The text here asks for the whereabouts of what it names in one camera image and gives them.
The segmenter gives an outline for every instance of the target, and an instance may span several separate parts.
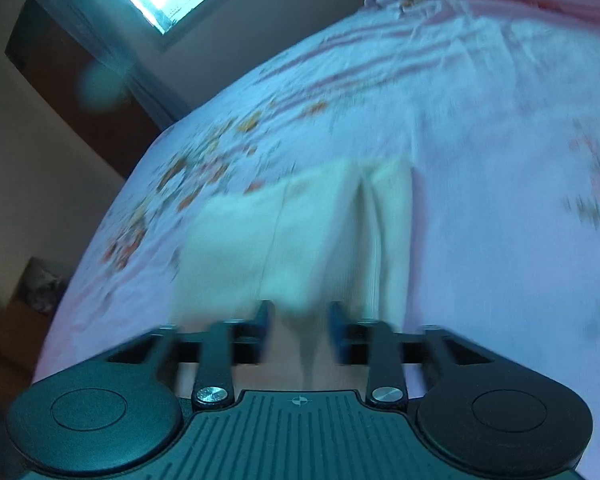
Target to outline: white cloth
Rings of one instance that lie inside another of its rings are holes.
[[[410,237],[403,157],[338,161],[251,194],[216,196],[182,248],[172,321],[204,330],[215,320],[250,317],[271,300],[276,317],[266,365],[258,367],[266,370],[238,370],[237,390],[346,387],[324,340],[326,307],[341,301],[352,317],[400,330]]]

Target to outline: bed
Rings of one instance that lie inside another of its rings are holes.
[[[166,130],[96,232],[36,380],[168,322],[209,197],[410,154],[406,332],[437,324],[566,384],[600,479],[600,0],[365,0]]]

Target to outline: ribbed black surface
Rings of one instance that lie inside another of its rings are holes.
[[[34,477],[43,478],[29,473],[27,480]],[[130,480],[476,478],[432,455],[402,415],[370,410],[353,392],[247,392],[232,408],[198,414],[181,439],[165,453],[116,477]],[[576,473],[565,472],[554,480],[577,478],[580,477]]]

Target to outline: black device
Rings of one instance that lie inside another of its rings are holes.
[[[164,328],[40,381],[6,429],[26,480],[575,480],[591,433],[567,387],[447,330],[392,332],[329,310],[339,361],[368,365],[354,391],[244,391],[231,368],[257,364],[272,305],[203,333]],[[178,363],[200,363],[191,399]],[[402,364],[427,393],[409,399]]]

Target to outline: wall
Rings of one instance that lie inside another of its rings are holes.
[[[30,256],[70,274],[122,179],[4,55],[25,0],[0,0],[0,304]]]
[[[98,1],[111,2],[111,19],[145,66],[197,108],[260,63],[353,14],[364,0],[221,0],[184,18],[186,35],[164,52],[129,28],[133,16],[121,12],[118,0]]]

